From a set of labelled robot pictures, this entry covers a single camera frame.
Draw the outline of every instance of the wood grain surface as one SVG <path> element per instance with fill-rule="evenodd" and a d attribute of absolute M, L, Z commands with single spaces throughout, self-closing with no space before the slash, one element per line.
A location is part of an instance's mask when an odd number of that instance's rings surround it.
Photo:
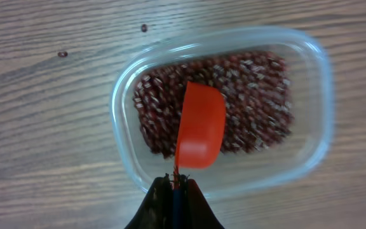
<path fill-rule="evenodd" d="M 308 177 L 212 200 L 214 213 L 226 228 L 366 228 L 364 0 L 0 0 L 0 228 L 123 228 L 144 193 L 112 133 L 119 70 L 157 41 L 251 25 L 328 50 L 336 134 Z"/>

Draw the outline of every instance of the wooden surface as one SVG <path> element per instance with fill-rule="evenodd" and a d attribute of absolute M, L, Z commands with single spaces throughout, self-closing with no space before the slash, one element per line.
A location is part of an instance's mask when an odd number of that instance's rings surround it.
<path fill-rule="evenodd" d="M 250 25 L 328 50 L 336 134 L 308 177 L 211 201 L 214 213 L 226 228 L 366 228 L 364 0 L 0 0 L 0 228 L 123 228 L 144 194 L 112 134 L 118 71 L 153 42 Z"/>

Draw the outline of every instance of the pile of beans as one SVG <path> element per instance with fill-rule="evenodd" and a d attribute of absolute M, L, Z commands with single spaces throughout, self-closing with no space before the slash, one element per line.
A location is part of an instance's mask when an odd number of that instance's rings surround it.
<path fill-rule="evenodd" d="M 174 155 L 188 81 L 215 87 L 226 102 L 223 153 L 260 151 L 290 134 L 290 81 L 283 59 L 252 51 L 159 67 L 142 75 L 133 101 L 155 154 Z"/>

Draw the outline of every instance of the red plastic scoop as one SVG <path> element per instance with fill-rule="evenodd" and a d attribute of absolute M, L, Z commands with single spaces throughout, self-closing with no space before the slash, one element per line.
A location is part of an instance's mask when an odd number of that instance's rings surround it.
<path fill-rule="evenodd" d="M 225 122 L 226 106 L 221 93 L 213 87 L 188 82 L 177 137 L 176 169 L 204 169 L 213 164 L 220 151 Z"/>

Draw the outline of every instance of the clear plastic tray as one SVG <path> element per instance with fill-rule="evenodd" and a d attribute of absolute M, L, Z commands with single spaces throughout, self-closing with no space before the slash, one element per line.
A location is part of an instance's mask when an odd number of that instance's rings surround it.
<path fill-rule="evenodd" d="M 205 170 L 185 170 L 203 194 L 225 197 L 301 177 L 326 155 L 333 132 L 332 74 L 327 54 L 301 31 L 246 27 L 189 36 L 144 50 L 119 76 L 111 97 L 111 118 L 119 154 L 128 175 L 144 191 L 155 177 L 173 172 L 173 160 L 153 155 L 139 131 L 132 95 L 140 75 L 150 68 L 207 55 L 244 50 L 272 51 L 289 66 L 295 121 L 281 145 L 252 153 L 223 155 Z"/>

